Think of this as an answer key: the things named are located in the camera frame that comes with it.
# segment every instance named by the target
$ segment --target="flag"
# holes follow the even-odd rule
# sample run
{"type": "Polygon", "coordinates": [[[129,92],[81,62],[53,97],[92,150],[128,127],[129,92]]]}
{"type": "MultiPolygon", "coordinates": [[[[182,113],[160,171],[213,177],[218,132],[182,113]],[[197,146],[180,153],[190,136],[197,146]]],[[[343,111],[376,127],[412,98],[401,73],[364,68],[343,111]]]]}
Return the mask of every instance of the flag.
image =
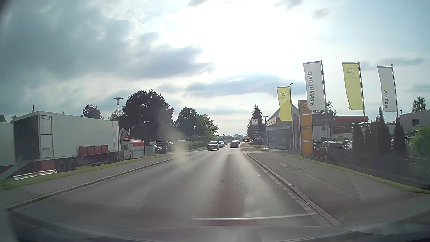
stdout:
{"type": "Polygon", "coordinates": [[[279,100],[279,119],[292,121],[290,87],[277,87],[279,100]]]}
{"type": "Polygon", "coordinates": [[[303,63],[304,78],[306,80],[307,103],[310,110],[324,111],[326,109],[324,97],[323,70],[321,61],[303,63]]]}
{"type": "Polygon", "coordinates": [[[342,62],[349,109],[364,110],[358,63],[342,62]]]}
{"type": "Polygon", "coordinates": [[[382,110],[384,112],[397,112],[393,70],[391,66],[378,66],[377,68],[381,82],[382,110]]]}

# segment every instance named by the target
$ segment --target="street lamp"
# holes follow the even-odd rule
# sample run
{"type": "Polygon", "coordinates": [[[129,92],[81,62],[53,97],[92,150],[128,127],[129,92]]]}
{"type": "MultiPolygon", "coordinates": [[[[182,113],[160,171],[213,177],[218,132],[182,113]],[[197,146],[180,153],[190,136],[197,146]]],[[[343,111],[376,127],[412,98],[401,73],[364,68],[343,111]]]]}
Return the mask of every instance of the street lamp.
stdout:
{"type": "MultiPolygon", "coordinates": [[[[291,85],[293,85],[294,83],[290,83],[289,87],[290,87],[290,106],[292,106],[292,100],[291,100],[291,85]]],[[[293,151],[295,153],[295,132],[294,132],[294,119],[293,119],[293,114],[291,112],[291,123],[292,123],[292,128],[293,128],[293,151]]]]}
{"type": "Polygon", "coordinates": [[[117,125],[118,125],[118,161],[120,160],[120,100],[123,99],[122,97],[114,97],[114,99],[117,101],[117,125]]]}

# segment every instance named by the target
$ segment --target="car hood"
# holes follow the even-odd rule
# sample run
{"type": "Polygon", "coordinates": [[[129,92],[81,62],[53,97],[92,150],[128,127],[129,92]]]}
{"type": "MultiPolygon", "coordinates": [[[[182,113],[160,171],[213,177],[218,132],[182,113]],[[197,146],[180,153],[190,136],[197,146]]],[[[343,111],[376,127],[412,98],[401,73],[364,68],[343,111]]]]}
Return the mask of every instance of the car hood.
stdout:
{"type": "Polygon", "coordinates": [[[68,222],[17,231],[20,239],[33,241],[410,241],[430,236],[430,224],[405,220],[377,220],[338,226],[197,226],[136,228],[117,224],[68,222]]]}

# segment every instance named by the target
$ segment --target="fence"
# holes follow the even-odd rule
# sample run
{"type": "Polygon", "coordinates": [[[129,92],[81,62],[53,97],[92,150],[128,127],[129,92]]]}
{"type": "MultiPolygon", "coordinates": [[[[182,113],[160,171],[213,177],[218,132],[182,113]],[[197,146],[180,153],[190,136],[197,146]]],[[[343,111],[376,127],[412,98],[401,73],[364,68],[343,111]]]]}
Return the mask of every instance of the fence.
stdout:
{"type": "Polygon", "coordinates": [[[325,161],[386,180],[430,190],[430,159],[330,152],[325,161]]]}

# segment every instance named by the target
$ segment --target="yellow flag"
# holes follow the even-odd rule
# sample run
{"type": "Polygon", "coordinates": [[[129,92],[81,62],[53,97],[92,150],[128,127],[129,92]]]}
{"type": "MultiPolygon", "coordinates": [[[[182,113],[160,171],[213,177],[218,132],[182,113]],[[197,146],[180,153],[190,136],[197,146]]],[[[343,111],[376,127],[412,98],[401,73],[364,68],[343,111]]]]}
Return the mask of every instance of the yellow flag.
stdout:
{"type": "Polygon", "coordinates": [[[358,63],[342,62],[344,70],[345,89],[349,102],[349,109],[363,110],[363,96],[361,95],[361,81],[358,63]]]}
{"type": "Polygon", "coordinates": [[[291,96],[289,87],[277,87],[279,100],[279,119],[291,121],[291,96]]]}

